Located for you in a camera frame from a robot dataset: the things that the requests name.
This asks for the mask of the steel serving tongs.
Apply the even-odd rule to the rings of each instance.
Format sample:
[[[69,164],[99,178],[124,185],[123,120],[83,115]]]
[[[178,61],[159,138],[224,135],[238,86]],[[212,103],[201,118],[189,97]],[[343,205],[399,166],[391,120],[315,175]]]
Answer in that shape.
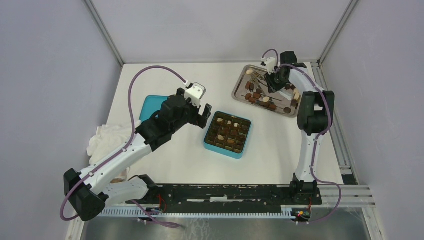
[[[300,101],[301,95],[292,83],[288,84],[279,92],[269,93],[264,74],[261,74],[257,71],[253,71],[251,75],[247,76],[249,76],[250,78],[250,83],[255,84],[255,87],[261,90],[260,94],[262,94],[263,97],[268,97],[269,100],[272,102],[290,101],[294,102],[294,105],[296,105]]]

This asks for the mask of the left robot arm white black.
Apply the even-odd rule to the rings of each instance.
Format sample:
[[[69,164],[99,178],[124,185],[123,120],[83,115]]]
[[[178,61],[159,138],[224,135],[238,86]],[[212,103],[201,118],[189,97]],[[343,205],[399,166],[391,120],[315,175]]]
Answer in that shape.
[[[191,99],[171,95],[162,102],[159,110],[139,125],[129,139],[105,158],[80,171],[73,168],[63,175],[65,199],[70,203],[76,217],[87,222],[97,217],[106,207],[130,200],[153,203],[157,190],[143,179],[130,183],[112,183],[123,170],[148,156],[172,139],[184,125],[201,129],[211,116],[212,106],[206,104],[202,114]]]

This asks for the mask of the teal chocolate box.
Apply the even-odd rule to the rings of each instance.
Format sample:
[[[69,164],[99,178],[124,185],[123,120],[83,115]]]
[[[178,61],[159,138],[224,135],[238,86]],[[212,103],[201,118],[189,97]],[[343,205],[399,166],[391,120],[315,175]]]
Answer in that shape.
[[[246,118],[216,111],[203,139],[206,150],[241,159],[247,146],[252,122]]]

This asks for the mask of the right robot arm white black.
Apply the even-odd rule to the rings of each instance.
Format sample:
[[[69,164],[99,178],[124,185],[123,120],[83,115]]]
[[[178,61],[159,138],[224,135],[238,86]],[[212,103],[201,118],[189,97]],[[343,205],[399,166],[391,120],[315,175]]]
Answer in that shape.
[[[318,193],[316,164],[324,136],[333,124],[335,94],[310,77],[307,67],[298,62],[293,51],[285,51],[277,58],[263,56],[261,65],[267,71],[264,78],[269,93],[293,100],[294,94],[286,89],[288,85],[300,93],[297,126],[301,131],[301,150],[288,196],[293,203],[302,204]]]

